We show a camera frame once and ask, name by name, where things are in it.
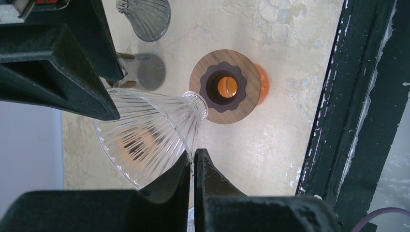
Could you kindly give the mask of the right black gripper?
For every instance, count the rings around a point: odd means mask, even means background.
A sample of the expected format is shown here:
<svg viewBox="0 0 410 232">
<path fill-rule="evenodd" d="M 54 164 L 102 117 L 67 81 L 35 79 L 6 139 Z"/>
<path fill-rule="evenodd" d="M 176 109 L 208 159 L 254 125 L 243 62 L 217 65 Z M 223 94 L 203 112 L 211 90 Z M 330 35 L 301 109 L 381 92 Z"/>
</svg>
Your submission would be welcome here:
<svg viewBox="0 0 410 232">
<path fill-rule="evenodd" d="M 102 1 L 0 0 L 1 24 L 24 22 L 0 29 L 0 99 L 119 119 L 99 78 L 123 78 Z"/>
</svg>

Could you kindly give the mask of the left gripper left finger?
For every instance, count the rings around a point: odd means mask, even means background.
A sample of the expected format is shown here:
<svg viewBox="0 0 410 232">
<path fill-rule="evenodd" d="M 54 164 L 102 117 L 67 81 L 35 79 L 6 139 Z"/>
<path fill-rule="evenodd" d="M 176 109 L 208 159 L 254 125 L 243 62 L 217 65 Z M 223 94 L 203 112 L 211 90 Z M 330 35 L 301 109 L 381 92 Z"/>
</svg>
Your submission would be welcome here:
<svg viewBox="0 0 410 232">
<path fill-rule="evenodd" d="M 18 197 L 3 232 L 184 232 L 190 161 L 186 152 L 140 190 L 44 190 Z"/>
</svg>

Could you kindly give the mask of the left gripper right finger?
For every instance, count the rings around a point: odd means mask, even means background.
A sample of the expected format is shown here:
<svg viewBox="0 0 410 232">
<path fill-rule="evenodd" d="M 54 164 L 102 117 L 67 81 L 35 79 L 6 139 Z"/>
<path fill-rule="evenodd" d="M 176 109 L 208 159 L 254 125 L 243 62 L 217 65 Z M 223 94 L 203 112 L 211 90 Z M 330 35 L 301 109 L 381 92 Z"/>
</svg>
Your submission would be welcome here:
<svg viewBox="0 0 410 232">
<path fill-rule="evenodd" d="M 338 232 L 333 211 L 312 196 L 250 197 L 213 164 L 208 151 L 194 156 L 194 225 L 197 232 Z"/>
</svg>

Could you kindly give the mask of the clear glass dripper cone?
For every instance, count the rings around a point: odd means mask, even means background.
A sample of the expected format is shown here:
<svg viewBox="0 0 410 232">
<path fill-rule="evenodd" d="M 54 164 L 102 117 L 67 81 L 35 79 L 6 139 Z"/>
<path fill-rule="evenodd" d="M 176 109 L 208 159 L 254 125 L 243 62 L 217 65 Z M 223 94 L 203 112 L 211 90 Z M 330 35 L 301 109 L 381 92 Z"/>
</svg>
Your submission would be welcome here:
<svg viewBox="0 0 410 232">
<path fill-rule="evenodd" d="M 195 142 L 208 106 L 198 93 L 180 97 L 135 89 L 111 88 L 120 118 L 94 120 L 99 143 L 116 170 L 142 189 L 186 153 L 193 164 Z"/>
</svg>

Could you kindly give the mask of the orange glass carafe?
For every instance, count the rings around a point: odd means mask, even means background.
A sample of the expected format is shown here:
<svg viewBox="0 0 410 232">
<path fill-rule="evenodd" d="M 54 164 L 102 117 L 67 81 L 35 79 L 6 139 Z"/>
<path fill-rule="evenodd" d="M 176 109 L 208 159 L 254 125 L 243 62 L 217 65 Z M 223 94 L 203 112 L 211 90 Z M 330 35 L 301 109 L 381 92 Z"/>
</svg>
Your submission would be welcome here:
<svg viewBox="0 0 410 232">
<path fill-rule="evenodd" d="M 257 103 L 258 106 L 266 99 L 266 96 L 269 92 L 269 79 L 267 72 L 264 70 L 262 66 L 260 66 L 257 63 L 255 63 L 254 65 L 258 70 L 261 81 L 261 93 Z M 236 95 L 238 90 L 238 84 L 233 77 L 225 76 L 219 80 L 217 90 L 222 97 L 231 98 Z"/>
</svg>

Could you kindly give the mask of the smoked glass dripper cone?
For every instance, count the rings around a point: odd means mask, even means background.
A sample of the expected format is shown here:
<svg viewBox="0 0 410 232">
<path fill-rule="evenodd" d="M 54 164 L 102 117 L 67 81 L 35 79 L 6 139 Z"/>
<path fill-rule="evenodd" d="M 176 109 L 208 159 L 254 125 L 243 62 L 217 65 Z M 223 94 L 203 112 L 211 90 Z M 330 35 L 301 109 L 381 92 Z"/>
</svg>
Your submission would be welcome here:
<svg viewBox="0 0 410 232">
<path fill-rule="evenodd" d="M 167 0 L 117 0 L 116 9 L 130 22 L 134 33 L 145 42 L 159 40 L 171 21 Z"/>
</svg>

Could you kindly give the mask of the smoked glass carafe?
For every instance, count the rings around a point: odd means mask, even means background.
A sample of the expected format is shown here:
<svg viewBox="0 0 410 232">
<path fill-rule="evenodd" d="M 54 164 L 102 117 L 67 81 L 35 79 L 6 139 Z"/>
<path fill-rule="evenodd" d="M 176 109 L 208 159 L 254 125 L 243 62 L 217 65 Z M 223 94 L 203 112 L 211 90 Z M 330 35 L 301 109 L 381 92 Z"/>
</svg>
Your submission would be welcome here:
<svg viewBox="0 0 410 232">
<path fill-rule="evenodd" d="M 118 81 L 106 81 L 106 88 L 134 88 L 151 92 L 162 86 L 166 67 L 161 57 L 153 53 L 117 53 L 124 77 Z"/>
</svg>

